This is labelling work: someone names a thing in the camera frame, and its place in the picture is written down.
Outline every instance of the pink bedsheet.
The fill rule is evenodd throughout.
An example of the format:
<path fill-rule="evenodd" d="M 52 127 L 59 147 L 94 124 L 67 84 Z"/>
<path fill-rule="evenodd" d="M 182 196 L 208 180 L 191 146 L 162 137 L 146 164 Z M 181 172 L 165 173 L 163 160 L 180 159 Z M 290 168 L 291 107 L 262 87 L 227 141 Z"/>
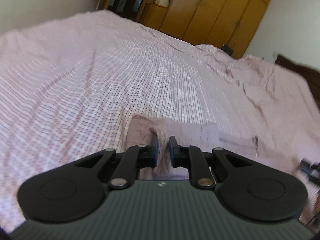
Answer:
<path fill-rule="evenodd" d="M 320 161 L 320 114 L 300 76 L 108 11 L 76 15 L 0 37 L 1 227 L 24 221 L 23 181 L 123 151 L 135 114 L 257 136 L 257 160 L 290 173 L 302 157 Z"/>

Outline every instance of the wall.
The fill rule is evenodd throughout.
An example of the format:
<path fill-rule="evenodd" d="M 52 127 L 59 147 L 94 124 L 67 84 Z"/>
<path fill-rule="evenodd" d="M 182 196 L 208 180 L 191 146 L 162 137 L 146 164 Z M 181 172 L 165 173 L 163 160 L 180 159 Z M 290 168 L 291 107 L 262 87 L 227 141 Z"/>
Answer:
<path fill-rule="evenodd" d="M 0 34 L 79 12 L 93 11 L 99 0 L 0 0 Z"/>
<path fill-rule="evenodd" d="M 271 0 L 245 55 L 278 53 L 320 69 L 320 0 Z"/>

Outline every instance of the folded cloth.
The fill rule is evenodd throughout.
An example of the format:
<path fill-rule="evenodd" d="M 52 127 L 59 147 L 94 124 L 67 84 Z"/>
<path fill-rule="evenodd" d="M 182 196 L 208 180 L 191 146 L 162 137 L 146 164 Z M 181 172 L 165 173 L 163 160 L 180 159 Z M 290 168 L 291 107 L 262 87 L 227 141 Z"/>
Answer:
<path fill-rule="evenodd" d="M 140 179 L 188 179 L 187 169 L 173 168 L 170 164 L 168 150 L 170 136 L 175 136 L 179 145 L 194 145 L 204 152 L 222 147 L 247 158 L 252 159 L 257 156 L 256 136 L 235 138 L 220 132 L 215 123 L 181 123 L 168 118 L 150 118 L 142 115 L 133 117 L 124 148 L 137 144 L 149 144 L 153 134 L 156 134 L 159 140 L 158 165 L 153 170 L 142 169 Z"/>

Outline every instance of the plaid pattern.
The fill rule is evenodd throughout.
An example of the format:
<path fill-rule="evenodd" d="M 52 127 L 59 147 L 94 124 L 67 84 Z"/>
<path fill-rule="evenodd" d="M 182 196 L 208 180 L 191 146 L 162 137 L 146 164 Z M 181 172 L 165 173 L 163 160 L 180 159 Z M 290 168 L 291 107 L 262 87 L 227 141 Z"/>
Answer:
<path fill-rule="evenodd" d="M 214 122 L 231 136 L 268 141 L 230 64 L 239 63 L 213 46 L 107 11 L 0 37 L 1 227 L 24 221 L 16 193 L 26 179 L 107 147 L 125 150 L 135 114 Z"/>

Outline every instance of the brown furniture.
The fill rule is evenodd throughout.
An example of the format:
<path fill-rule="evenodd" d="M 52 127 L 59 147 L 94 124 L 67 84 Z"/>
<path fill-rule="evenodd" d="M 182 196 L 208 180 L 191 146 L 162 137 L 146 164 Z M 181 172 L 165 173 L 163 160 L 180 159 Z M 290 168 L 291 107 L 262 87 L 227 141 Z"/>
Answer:
<path fill-rule="evenodd" d="M 228 45 L 233 57 L 241 58 L 269 1 L 171 0 L 159 30 L 193 45 Z"/>
<path fill-rule="evenodd" d="M 155 30 L 159 30 L 167 12 L 167 8 L 155 4 L 149 4 L 146 6 L 146 8 L 148 9 L 142 24 Z"/>
<path fill-rule="evenodd" d="M 294 63 L 285 56 L 279 54 L 275 64 L 298 73 L 308 82 L 310 91 L 320 109 L 320 72 L 306 65 Z"/>

